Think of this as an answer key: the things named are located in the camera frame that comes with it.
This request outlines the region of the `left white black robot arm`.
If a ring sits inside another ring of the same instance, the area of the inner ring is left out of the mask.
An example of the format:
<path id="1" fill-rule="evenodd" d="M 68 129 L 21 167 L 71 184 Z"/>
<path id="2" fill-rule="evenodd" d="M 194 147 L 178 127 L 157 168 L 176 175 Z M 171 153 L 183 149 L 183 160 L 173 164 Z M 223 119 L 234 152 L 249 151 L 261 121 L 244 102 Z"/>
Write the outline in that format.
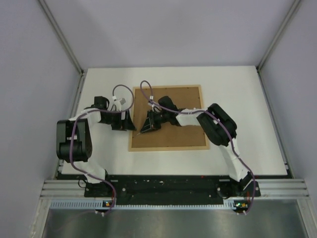
<path id="1" fill-rule="evenodd" d="M 92 159 L 92 127 L 105 124 L 117 131 L 136 130 L 130 109 L 122 109 L 125 99 L 115 96 L 112 99 L 113 105 L 109 108 L 109 99 L 96 96 L 91 106 L 70 119 L 59 120 L 56 124 L 57 157 L 82 173 L 88 183 L 96 184 L 95 191 L 103 197 L 111 194 L 112 184 L 107 171 Z"/>

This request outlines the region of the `light wooden picture frame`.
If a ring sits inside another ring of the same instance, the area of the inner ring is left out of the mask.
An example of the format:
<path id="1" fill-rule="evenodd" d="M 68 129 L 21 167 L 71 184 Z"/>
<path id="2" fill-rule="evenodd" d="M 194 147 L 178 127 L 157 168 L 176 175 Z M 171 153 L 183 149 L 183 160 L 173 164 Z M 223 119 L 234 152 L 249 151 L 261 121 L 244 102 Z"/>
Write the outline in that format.
<path id="1" fill-rule="evenodd" d="M 204 107 L 200 85 L 153 86 L 154 100 L 157 102 L 163 96 L 168 96 L 177 108 L 201 109 Z M 148 100 L 139 87 L 134 87 L 135 103 L 131 110 L 131 118 L 136 131 L 130 132 L 128 151 L 177 151 L 177 150 L 207 150 L 210 143 L 203 129 L 199 126 L 179 127 L 166 122 L 161 129 L 148 133 L 140 132 L 147 111 L 151 109 Z"/>

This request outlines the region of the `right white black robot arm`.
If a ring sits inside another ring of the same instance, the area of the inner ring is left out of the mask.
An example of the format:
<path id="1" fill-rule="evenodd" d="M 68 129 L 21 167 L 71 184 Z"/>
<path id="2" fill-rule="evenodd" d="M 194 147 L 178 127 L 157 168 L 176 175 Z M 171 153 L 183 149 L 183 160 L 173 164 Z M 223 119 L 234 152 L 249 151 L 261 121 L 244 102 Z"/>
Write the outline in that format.
<path id="1" fill-rule="evenodd" d="M 237 146 L 237 124 L 216 103 L 207 109 L 179 109 L 168 96 L 159 99 L 158 103 L 149 101 L 152 109 L 140 130 L 141 133 L 157 131 L 163 123 L 175 126 L 200 126 L 209 141 L 218 146 L 226 162 L 230 184 L 219 185 L 217 192 L 224 198 L 232 196 L 256 196 L 255 176 L 242 161 Z"/>

